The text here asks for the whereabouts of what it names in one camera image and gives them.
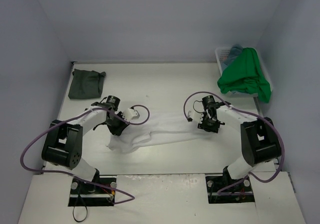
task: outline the white table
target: white table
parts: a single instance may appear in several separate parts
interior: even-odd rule
[[[257,173],[264,179],[272,174]],[[62,174],[35,175],[18,224],[74,224],[73,207],[68,207],[71,181]],[[113,207],[88,207],[84,224],[305,223],[286,172],[268,184],[251,178],[255,203],[208,204],[204,174],[121,175],[117,183],[136,199]],[[126,198],[115,196],[116,201]],[[85,210],[77,207],[75,213],[81,219]]]
[[[216,63],[201,64],[76,64],[80,70],[105,71],[106,79],[102,97],[115,95],[121,99],[119,110],[134,104],[144,104],[151,112],[178,111],[182,114],[185,99],[196,91],[219,94],[220,77]],[[65,120],[84,111],[99,99],[70,100],[66,95],[59,119]],[[205,94],[192,98],[200,100]],[[227,98],[235,107],[257,113],[253,98]],[[184,141],[179,143],[143,147],[130,154],[110,151],[106,145],[110,136],[106,126],[90,131],[83,139],[83,158],[99,169],[101,174],[174,174],[221,173],[241,154],[240,134],[229,126],[222,126],[211,140]],[[46,169],[59,169],[50,163]],[[273,163],[264,164],[256,171],[274,171]]]

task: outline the bright green fabric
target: bright green fabric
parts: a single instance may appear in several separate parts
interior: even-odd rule
[[[271,96],[270,84],[265,79],[257,52],[253,48],[245,48],[230,64],[218,80],[221,93],[239,91],[243,93],[258,93],[261,101],[268,103]]]

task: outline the white basket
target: white basket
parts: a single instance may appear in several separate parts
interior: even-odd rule
[[[227,57],[229,56],[230,49],[231,49],[231,47],[224,47],[224,48],[216,48],[215,49],[215,57],[217,59],[217,63],[218,63],[218,67],[219,67],[221,75],[222,75],[221,63],[223,61],[225,61],[227,59]],[[272,91],[273,90],[273,86],[272,86],[269,74],[267,72],[267,69],[265,67],[265,64],[264,64],[259,52],[257,50],[255,50],[255,51],[256,51],[256,53],[258,55],[258,58],[259,58],[259,61],[260,61],[260,67],[261,67],[262,73],[263,73],[265,79],[269,82],[270,89]],[[230,96],[230,97],[257,97],[258,96],[257,93],[254,93],[254,94],[251,95],[251,94],[247,94],[247,93],[241,93],[241,92],[238,92],[238,91],[229,91],[225,95],[226,96]]]

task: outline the gray wall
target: gray wall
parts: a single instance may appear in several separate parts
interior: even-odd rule
[[[263,111],[283,136],[308,224],[320,223],[319,9],[320,0],[283,0],[258,44],[274,85]]]
[[[57,117],[68,57],[37,0],[0,0],[0,222],[17,223],[32,173],[24,147]],[[41,140],[26,157],[42,166]]]
[[[280,0],[39,0],[71,60],[205,61],[258,43]]]

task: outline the crumpled white fabric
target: crumpled white fabric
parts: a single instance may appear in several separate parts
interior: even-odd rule
[[[141,114],[139,121],[146,119]],[[188,122],[183,113],[151,112],[143,125],[130,125],[121,136],[111,136],[108,148],[129,153],[144,146],[162,145],[186,140],[210,138],[212,133],[197,128],[197,123]]]

